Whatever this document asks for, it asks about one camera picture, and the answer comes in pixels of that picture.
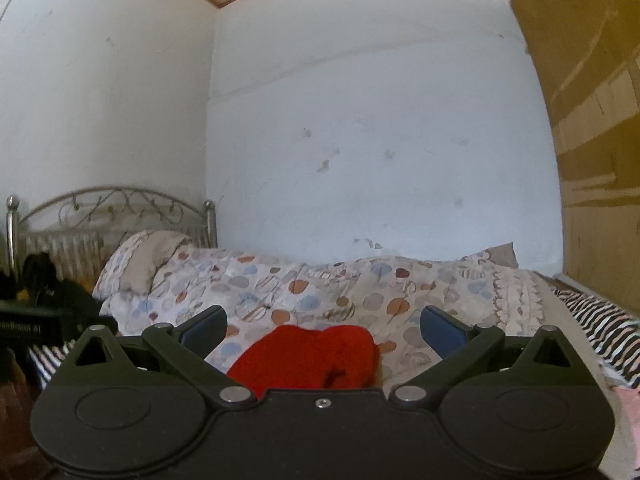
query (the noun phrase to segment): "red cloth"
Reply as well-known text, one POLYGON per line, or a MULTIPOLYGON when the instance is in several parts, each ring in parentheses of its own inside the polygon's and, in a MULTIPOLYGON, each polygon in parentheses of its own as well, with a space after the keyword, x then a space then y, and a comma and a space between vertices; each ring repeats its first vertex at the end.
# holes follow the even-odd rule
POLYGON ((359 326, 281 325, 251 345, 227 375, 258 398, 267 388, 366 388, 375 382, 378 358, 371 334, 359 326))

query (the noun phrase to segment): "polka dot bedding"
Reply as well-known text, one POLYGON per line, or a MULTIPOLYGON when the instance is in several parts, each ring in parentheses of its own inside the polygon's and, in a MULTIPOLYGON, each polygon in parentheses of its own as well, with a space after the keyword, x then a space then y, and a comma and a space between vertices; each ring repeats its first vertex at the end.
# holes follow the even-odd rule
POLYGON ((420 311, 428 304, 469 325, 493 322, 508 335, 537 330, 543 314, 532 276, 488 258, 482 252, 453 262, 385 257, 310 266, 183 246, 158 270, 149 295, 116 292, 102 312, 123 335, 137 335, 155 322, 178 325, 219 304, 228 329, 207 361, 223 372, 281 324, 315 330, 356 324, 380 347, 388 391, 439 361, 420 336, 420 311))

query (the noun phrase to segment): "pink cloth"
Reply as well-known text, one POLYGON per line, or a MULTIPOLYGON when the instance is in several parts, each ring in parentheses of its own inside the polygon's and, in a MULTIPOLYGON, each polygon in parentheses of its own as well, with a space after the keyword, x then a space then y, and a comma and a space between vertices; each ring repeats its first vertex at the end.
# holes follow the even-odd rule
POLYGON ((631 424, 631 434, 636 443, 636 470, 640 468, 640 392, 631 388, 614 388, 622 401, 622 408, 631 424))

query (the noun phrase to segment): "metal screw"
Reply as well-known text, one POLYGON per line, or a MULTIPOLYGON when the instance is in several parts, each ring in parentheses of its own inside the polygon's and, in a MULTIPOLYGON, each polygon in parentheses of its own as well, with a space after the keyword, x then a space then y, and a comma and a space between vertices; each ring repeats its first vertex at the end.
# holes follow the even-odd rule
POLYGON ((329 399, 318 399, 316 400, 316 407, 321 410, 324 408, 328 408, 331 405, 331 401, 329 399))
POLYGON ((251 398, 251 390, 244 386, 227 386, 220 390, 220 399, 225 402, 237 404, 238 402, 245 402, 251 398))
POLYGON ((423 400, 424 397, 427 396, 427 392, 425 392, 420 386, 413 386, 410 384, 407 386, 400 386, 394 394, 398 399, 404 400, 404 402, 423 400))

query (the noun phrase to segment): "bed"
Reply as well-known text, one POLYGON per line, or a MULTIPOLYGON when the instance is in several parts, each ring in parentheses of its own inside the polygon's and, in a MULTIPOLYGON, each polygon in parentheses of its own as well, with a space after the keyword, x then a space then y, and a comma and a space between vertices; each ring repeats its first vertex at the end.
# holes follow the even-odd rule
POLYGON ((156 190, 80 189, 23 216, 15 196, 7 206, 14 274, 27 254, 48 251, 60 278, 95 284, 102 312, 118 321, 123 335, 156 322, 180 324, 220 304, 228 317, 226 338, 207 361, 223 372, 281 324, 316 330, 357 324, 380 348, 380 385, 388 392, 439 361, 420 336, 419 314, 427 304, 469 325, 497 324, 508 335, 532 335, 542 324, 556 324, 616 411, 616 436, 602 468, 612 478, 630 477, 635 450, 628 420, 604 384, 597 355, 539 276, 504 265, 504 248, 450 262, 387 256, 318 266, 217 248, 210 201, 197 208, 156 190), (152 257, 158 254, 154 244, 168 254, 161 262, 152 257), (144 276, 123 279, 132 262, 144 276))

